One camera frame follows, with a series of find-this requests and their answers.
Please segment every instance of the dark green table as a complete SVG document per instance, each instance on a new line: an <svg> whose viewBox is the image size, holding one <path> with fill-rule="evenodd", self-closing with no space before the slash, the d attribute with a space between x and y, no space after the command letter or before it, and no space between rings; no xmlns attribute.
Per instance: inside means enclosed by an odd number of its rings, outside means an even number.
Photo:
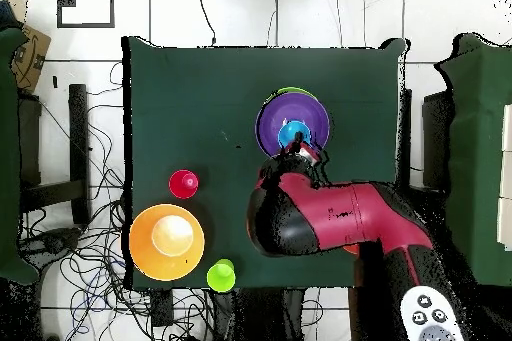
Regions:
<svg viewBox="0 0 512 341"><path fill-rule="evenodd" d="M452 89L455 118L448 162L446 223L480 284L512 286L512 252L497 242L504 106L512 104L512 47L475 34L456 37L439 70Z"/></svg>
<svg viewBox="0 0 512 341"><path fill-rule="evenodd" d="M247 203L267 158L254 122L272 91L303 88L330 116L329 177L394 181L398 57L405 42L368 50L153 48L137 38L123 44L131 66L125 93L132 106L133 217L172 203L191 211L205 232L203 258L189 275L160 282L135 270L133 287L206 287L208 268L223 257L235 265L236 287L353 285L354 258L342 249L269 258L252 245ZM200 179L188 200L174 198L167 186L183 168Z"/></svg>

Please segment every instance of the white remote control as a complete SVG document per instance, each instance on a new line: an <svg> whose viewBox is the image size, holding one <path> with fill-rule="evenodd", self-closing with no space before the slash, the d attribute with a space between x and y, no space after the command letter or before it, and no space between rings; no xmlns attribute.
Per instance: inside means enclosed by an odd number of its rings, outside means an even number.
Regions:
<svg viewBox="0 0 512 341"><path fill-rule="evenodd" d="M464 341L450 303L434 288L411 288L400 312L409 341Z"/></svg>

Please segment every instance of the remote control button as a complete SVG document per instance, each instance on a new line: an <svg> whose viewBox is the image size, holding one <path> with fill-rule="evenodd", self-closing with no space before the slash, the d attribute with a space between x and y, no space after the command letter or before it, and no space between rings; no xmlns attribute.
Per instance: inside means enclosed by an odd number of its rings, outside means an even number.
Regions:
<svg viewBox="0 0 512 341"><path fill-rule="evenodd" d="M429 296L426 296L425 294L422 294L418 297L418 304L426 309L427 307L432 306L432 300L430 300Z"/></svg>
<svg viewBox="0 0 512 341"><path fill-rule="evenodd" d="M414 312L412 314L412 321L416 325L423 325L425 322L427 322L427 315L420 311Z"/></svg>
<svg viewBox="0 0 512 341"><path fill-rule="evenodd" d="M446 322L446 320L448 319L446 317L446 314L439 309L436 309L432 312L432 317L434 318L434 321L439 322L440 324Z"/></svg>
<svg viewBox="0 0 512 341"><path fill-rule="evenodd" d="M420 341L457 341L451 332L439 325L425 328L420 334Z"/></svg>

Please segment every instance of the purple bowl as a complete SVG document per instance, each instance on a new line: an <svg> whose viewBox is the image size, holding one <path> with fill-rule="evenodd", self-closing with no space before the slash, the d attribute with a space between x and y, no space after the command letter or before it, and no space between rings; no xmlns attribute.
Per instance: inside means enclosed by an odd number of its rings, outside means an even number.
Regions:
<svg viewBox="0 0 512 341"><path fill-rule="evenodd" d="M274 156L281 150L278 134L285 119L304 122L311 131L312 147L318 148L315 143L325 147L329 138L329 116L324 106L307 94L286 92L265 104L256 118L256 139L265 154Z"/></svg>

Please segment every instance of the green cup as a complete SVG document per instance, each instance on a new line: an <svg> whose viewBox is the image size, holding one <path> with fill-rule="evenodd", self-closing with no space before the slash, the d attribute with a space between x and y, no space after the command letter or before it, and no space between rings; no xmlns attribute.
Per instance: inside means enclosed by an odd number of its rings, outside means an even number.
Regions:
<svg viewBox="0 0 512 341"><path fill-rule="evenodd" d="M220 259L206 274L206 282L217 293L226 293L235 285L235 267L229 259Z"/></svg>

